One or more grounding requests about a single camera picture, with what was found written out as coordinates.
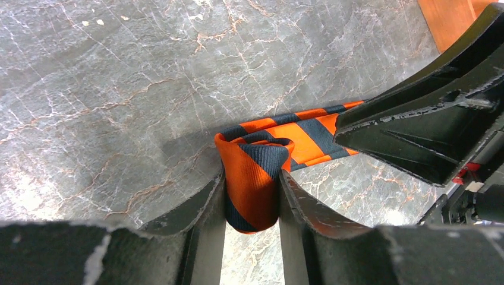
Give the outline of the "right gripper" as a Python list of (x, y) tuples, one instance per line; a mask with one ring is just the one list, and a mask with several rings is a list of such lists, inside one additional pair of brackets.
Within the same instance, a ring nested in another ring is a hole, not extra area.
[(452, 180), (419, 225), (502, 225), (503, 131), (490, 138), (502, 115), (502, 88), (438, 90), (397, 106), (355, 107), (338, 117), (334, 140), (431, 185)]

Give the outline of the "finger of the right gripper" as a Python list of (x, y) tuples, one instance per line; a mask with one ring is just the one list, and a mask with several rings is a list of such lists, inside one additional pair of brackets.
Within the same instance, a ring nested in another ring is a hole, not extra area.
[(503, 4), (494, 3), (432, 63), (382, 94), (340, 114), (336, 128), (342, 130), (444, 87), (470, 72), (502, 44)]

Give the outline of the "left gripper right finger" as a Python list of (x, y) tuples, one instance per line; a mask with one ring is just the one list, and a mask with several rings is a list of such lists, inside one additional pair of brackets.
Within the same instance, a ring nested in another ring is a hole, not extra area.
[(286, 284), (502, 284), (503, 227), (367, 227), (282, 172)]

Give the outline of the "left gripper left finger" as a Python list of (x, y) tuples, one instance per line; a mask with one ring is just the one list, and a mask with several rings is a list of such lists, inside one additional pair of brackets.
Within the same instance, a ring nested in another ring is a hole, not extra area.
[(2, 284), (219, 284), (222, 173), (139, 229), (107, 221), (2, 221)]

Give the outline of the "orange navy striped tie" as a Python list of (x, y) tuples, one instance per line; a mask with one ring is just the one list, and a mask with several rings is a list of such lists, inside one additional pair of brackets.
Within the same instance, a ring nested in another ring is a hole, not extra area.
[(279, 217), (280, 176), (355, 155), (333, 143), (340, 113), (356, 101), (261, 118), (214, 137), (226, 180), (227, 222), (245, 234), (272, 227)]

